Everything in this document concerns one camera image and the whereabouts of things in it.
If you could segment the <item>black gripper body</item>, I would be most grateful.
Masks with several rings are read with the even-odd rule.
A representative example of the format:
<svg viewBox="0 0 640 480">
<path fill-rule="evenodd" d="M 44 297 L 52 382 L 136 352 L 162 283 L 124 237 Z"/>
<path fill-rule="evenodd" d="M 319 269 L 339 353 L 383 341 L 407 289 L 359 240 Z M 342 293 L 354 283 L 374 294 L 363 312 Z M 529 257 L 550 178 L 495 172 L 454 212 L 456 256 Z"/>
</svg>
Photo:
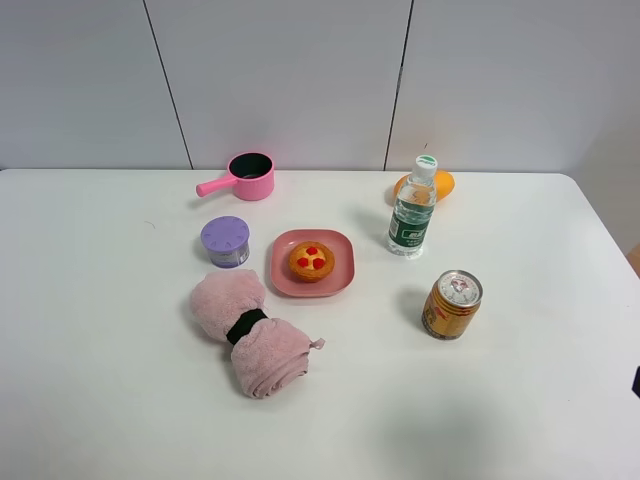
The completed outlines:
<svg viewBox="0 0 640 480">
<path fill-rule="evenodd" d="M 640 366 L 636 368 L 631 390 L 638 398 L 640 398 Z"/>
</svg>

